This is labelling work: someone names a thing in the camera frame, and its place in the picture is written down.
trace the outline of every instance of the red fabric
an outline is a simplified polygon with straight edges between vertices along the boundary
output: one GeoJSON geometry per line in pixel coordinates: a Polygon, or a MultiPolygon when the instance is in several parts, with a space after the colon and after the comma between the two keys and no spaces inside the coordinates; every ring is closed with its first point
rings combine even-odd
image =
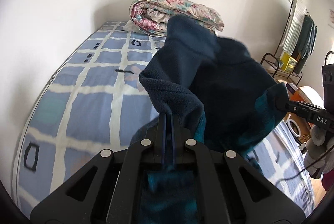
{"type": "Polygon", "coordinates": [[[328,191],[334,182],[334,169],[324,174],[322,177],[322,187],[328,191]]]}

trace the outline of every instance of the navy fleece garment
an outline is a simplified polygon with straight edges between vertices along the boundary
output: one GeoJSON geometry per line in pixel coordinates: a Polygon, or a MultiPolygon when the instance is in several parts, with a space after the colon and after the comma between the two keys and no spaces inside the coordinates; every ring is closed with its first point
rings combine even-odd
{"type": "MultiPolygon", "coordinates": [[[[186,17],[168,21],[165,45],[139,80],[158,113],[178,114],[197,141],[220,152],[233,149],[247,157],[285,116],[274,104],[277,95],[288,98],[284,84],[276,84],[243,44],[218,38],[186,17]]],[[[131,142],[156,123],[138,130],[131,142]]],[[[194,191],[192,172],[172,165],[149,172],[138,222],[197,223],[194,191]]]]}
{"type": "MultiPolygon", "coordinates": [[[[285,116],[273,100],[288,99],[284,84],[276,84],[242,43],[187,17],[168,21],[165,45],[139,80],[158,113],[178,114],[192,134],[205,113],[204,142],[220,152],[245,155],[285,116]]],[[[134,140],[143,137],[138,134],[134,140]]]]}

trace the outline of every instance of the bed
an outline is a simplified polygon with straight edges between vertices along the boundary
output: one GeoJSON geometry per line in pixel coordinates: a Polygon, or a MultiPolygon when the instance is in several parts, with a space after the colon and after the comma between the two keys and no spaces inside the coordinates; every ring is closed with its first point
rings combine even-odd
{"type": "MultiPolygon", "coordinates": [[[[165,38],[123,31],[106,22],[51,78],[28,118],[14,159],[12,198],[27,216],[65,180],[105,148],[126,149],[132,135],[158,113],[138,75],[165,38]]],[[[303,166],[281,122],[249,154],[275,184],[303,166]]],[[[306,172],[278,188],[309,215],[314,209],[306,172]]]]}

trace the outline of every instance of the folded quilt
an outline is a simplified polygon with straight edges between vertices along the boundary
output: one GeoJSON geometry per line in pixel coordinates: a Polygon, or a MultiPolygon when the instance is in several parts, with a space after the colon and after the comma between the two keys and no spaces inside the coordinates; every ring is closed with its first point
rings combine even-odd
{"type": "Polygon", "coordinates": [[[212,31],[222,31],[224,28],[217,11],[187,0],[134,0],[130,6],[130,20],[151,36],[166,36],[167,22],[175,15],[193,18],[196,23],[212,31]]]}

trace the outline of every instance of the metal rack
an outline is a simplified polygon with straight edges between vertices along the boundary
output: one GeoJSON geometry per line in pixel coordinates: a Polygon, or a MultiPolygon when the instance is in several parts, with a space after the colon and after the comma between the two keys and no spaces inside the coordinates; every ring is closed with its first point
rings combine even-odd
{"type": "MultiPolygon", "coordinates": [[[[286,27],[287,27],[287,25],[288,25],[288,20],[289,20],[289,18],[290,18],[290,16],[291,16],[293,0],[292,0],[292,2],[290,2],[290,3],[291,3],[291,6],[290,6],[290,12],[289,12],[289,16],[288,16],[288,19],[287,19],[287,23],[285,24],[285,28],[284,28],[284,30],[286,29],[286,27]]],[[[280,67],[282,66],[282,62],[276,57],[276,54],[277,54],[277,51],[278,51],[278,49],[279,49],[279,47],[280,47],[280,43],[281,43],[281,41],[282,41],[282,39],[283,39],[283,36],[284,36],[284,33],[282,34],[282,37],[281,37],[281,39],[280,39],[280,42],[279,42],[278,45],[277,45],[277,48],[276,48],[275,53],[274,53],[274,54],[271,54],[271,53],[267,52],[265,55],[263,55],[260,64],[263,64],[263,62],[266,62],[268,65],[270,65],[271,68],[274,69],[274,73],[273,73],[273,75],[272,75],[273,78],[274,78],[275,76],[284,77],[284,78],[286,78],[286,79],[288,79],[288,80],[291,80],[295,85],[298,85],[298,84],[300,83],[302,77],[303,77],[303,73],[302,73],[302,72],[300,72],[300,74],[297,74],[297,73],[295,73],[295,72],[291,72],[291,73],[289,73],[289,72],[286,72],[286,71],[280,69],[280,67]],[[275,59],[275,62],[266,59],[267,56],[271,56],[272,58],[274,58],[274,59],[275,59]],[[291,77],[298,78],[298,81],[295,82],[291,77]]]]}
{"type": "Polygon", "coordinates": [[[303,73],[300,72],[300,74],[297,74],[295,72],[286,72],[282,69],[280,69],[280,64],[282,63],[278,58],[276,58],[274,55],[272,55],[271,53],[267,52],[265,55],[263,55],[262,57],[262,60],[261,60],[261,63],[262,64],[263,62],[267,62],[267,64],[269,64],[274,70],[275,72],[273,73],[272,77],[274,78],[275,76],[280,76],[280,77],[285,77],[286,79],[288,80],[291,80],[295,85],[298,86],[298,84],[300,83],[300,80],[302,79],[303,77],[303,73]],[[272,62],[272,61],[269,61],[266,59],[267,56],[271,56],[272,58],[275,59],[275,62],[272,62]],[[295,82],[291,77],[295,77],[295,78],[298,78],[298,81],[295,82]]]}

